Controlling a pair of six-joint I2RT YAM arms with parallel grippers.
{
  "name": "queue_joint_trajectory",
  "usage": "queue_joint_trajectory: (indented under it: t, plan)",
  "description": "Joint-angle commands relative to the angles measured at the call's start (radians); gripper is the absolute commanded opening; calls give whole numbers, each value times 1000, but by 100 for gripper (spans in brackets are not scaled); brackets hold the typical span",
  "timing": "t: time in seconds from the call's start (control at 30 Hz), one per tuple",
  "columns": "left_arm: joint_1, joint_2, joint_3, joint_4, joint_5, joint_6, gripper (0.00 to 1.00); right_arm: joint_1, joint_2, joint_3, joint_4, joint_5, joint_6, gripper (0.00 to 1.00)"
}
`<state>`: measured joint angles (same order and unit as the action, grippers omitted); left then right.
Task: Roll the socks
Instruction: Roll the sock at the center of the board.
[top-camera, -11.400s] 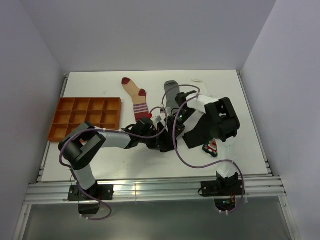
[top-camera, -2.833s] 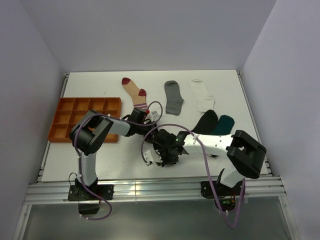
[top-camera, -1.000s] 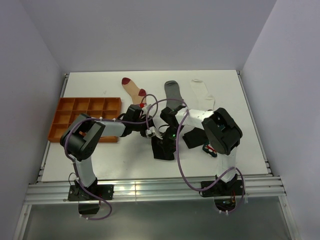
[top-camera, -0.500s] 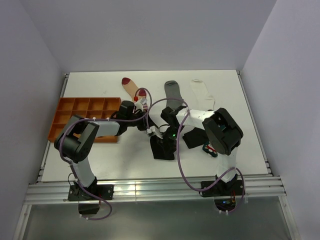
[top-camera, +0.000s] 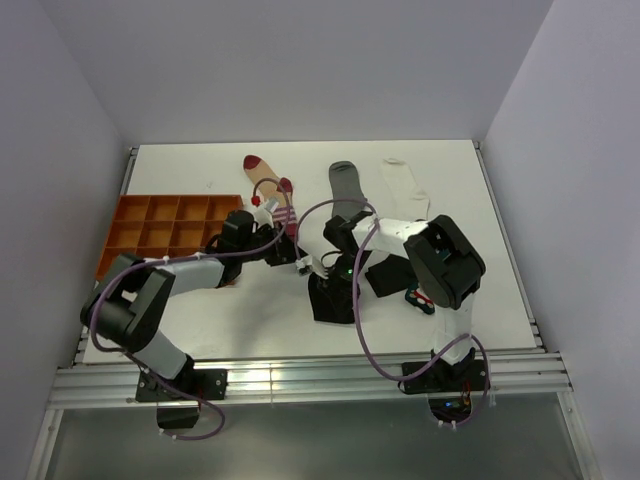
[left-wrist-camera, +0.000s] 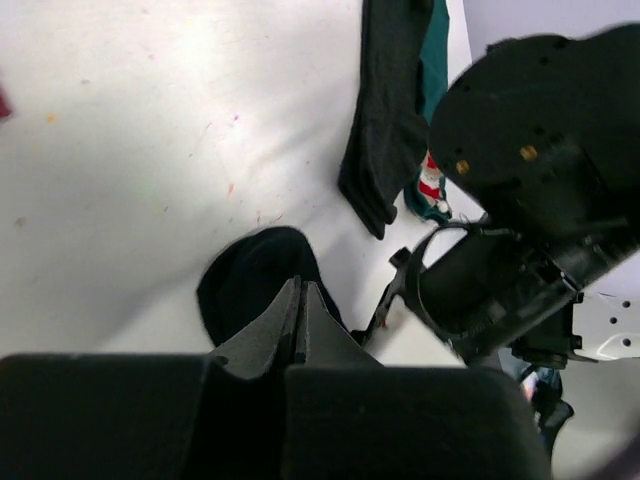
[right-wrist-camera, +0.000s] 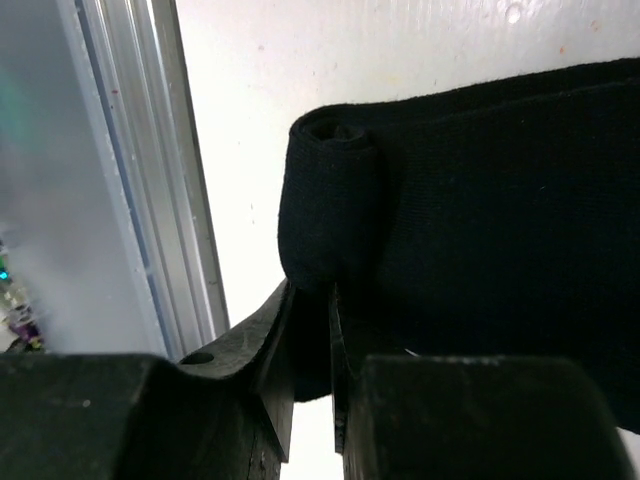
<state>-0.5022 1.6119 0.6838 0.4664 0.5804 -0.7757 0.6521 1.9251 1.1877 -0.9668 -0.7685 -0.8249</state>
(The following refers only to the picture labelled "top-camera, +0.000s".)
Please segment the black sock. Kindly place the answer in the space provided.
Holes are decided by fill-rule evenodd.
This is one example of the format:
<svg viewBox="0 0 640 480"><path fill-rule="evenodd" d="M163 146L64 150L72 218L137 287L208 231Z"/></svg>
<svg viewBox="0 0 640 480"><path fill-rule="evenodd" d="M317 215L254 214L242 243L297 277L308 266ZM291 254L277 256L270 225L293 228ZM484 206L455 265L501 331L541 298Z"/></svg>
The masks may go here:
<svg viewBox="0 0 640 480"><path fill-rule="evenodd" d="M410 261L396 255L389 255L383 261L371 266L366 271L365 278L378 298L405 292L417 282Z"/></svg>
<svg viewBox="0 0 640 480"><path fill-rule="evenodd" d="M313 319L321 323L354 324L352 286L350 279L324 279L312 274L308 279L308 294Z"/></svg>

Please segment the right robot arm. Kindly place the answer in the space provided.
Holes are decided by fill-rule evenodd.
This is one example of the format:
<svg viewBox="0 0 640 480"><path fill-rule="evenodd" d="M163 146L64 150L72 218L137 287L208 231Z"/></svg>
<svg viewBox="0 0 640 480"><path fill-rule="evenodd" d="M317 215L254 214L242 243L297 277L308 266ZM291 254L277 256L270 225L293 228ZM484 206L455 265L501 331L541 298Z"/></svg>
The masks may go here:
<svg viewBox="0 0 640 480"><path fill-rule="evenodd" d="M405 289L406 300L437 316L430 360L425 365L404 365L403 383L412 393L488 385L488 367L475 357L482 348L471 333L474 296L486 266L450 217L409 222L360 212L350 220L333 217L323 235L340 254L326 274L309 278L315 321L359 326L359 269L371 252L385 252L387 259L368 272L371 287L409 269L412 280Z"/></svg>

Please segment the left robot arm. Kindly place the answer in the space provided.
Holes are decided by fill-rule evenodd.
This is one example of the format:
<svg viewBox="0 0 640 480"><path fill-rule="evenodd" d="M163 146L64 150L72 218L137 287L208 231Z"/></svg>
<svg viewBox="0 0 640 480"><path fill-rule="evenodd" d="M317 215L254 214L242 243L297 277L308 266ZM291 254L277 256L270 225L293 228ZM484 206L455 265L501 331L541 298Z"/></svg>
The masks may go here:
<svg viewBox="0 0 640 480"><path fill-rule="evenodd" d="M254 215L236 210L221 231L198 252L184 257L145 260L123 253L85 301L80 321L93 339L102 337L159 377L159 388L172 399L205 389L193 358L164 335L160 323L168 300L179 294L217 289L234 282L249 262L292 264L295 244L281 221L258 224Z"/></svg>

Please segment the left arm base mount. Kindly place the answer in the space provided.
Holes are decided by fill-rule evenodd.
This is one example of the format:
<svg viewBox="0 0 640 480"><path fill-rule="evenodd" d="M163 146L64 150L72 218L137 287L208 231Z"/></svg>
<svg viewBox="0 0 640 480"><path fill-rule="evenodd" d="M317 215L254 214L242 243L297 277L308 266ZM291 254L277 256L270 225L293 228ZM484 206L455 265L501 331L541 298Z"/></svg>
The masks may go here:
<svg viewBox="0 0 640 480"><path fill-rule="evenodd" d="M164 403L187 401L183 393L207 401L223 400L227 380L226 369L193 370L179 381L163 379L169 386L167 389L151 374L141 372L135 401L155 404L157 425L164 430L183 433L197 424L203 407L199 403L195 406L166 407Z"/></svg>

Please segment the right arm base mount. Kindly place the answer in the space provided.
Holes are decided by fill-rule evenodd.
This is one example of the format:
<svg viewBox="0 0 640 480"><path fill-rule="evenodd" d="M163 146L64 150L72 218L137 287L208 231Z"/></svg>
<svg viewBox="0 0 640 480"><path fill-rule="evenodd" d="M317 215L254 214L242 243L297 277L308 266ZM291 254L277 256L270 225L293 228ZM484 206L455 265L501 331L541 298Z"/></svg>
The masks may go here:
<svg viewBox="0 0 640 480"><path fill-rule="evenodd" d="M490 386L482 360L469 360L456 366L439 360L421 376L397 384L405 395L447 394L447 397L430 399L428 404L437 421L450 425L467 420L473 413L472 396L487 396Z"/></svg>

